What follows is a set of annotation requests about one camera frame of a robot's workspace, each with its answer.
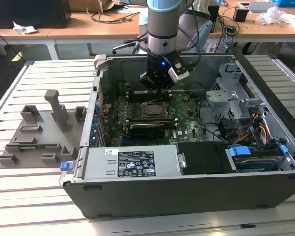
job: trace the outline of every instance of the metal case frame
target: metal case frame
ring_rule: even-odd
[[[282,127],[295,147],[295,119],[249,61],[240,54],[210,55],[212,57],[228,56],[234,59],[267,105],[272,119]],[[94,91],[99,87],[105,63],[113,57],[144,56],[97,57]],[[88,116],[92,117],[94,114],[92,96],[94,95],[91,95],[86,122]],[[64,182],[63,187],[86,218],[142,217],[273,208],[295,193],[295,170],[173,177],[83,179],[89,153],[88,140],[82,138],[80,144],[81,149],[74,178]]]

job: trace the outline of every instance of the red wire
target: red wire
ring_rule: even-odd
[[[244,130],[244,128],[247,128],[247,127],[248,127],[248,125],[245,125],[245,126],[243,126],[243,127],[240,129],[239,136],[241,136],[241,133],[242,133],[242,131]]]

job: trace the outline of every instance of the motherboard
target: motherboard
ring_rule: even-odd
[[[206,141],[198,119],[199,97],[187,92],[157,99],[110,96],[103,101],[106,146],[166,145]]]

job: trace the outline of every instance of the floor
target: floor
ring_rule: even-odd
[[[252,44],[249,48],[249,52],[254,50],[256,44]],[[279,59],[295,73],[295,43],[284,43],[279,54]],[[97,54],[111,54],[111,49],[118,45],[112,44],[92,44],[93,51]],[[232,47],[232,50],[241,51],[243,45],[237,45]],[[24,60],[51,60],[45,45],[7,45],[7,55],[0,56],[0,99],[13,82],[18,72],[22,68],[24,62],[19,59],[15,60],[16,53],[21,52],[21,56]],[[132,49],[118,50],[118,53],[129,54]],[[88,49],[86,44],[61,44],[59,45],[59,53],[61,59],[93,59],[94,56],[88,55]]]

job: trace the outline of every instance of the yellow wire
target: yellow wire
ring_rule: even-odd
[[[263,130],[263,132],[265,134],[265,142],[266,142],[266,130],[262,126],[258,126],[258,127]]]
[[[246,133],[245,135],[243,135],[240,139],[238,139],[236,142],[234,142],[234,144],[237,144],[238,142],[244,140],[244,139],[247,138],[250,134],[251,134],[251,132],[249,131],[248,133]]]

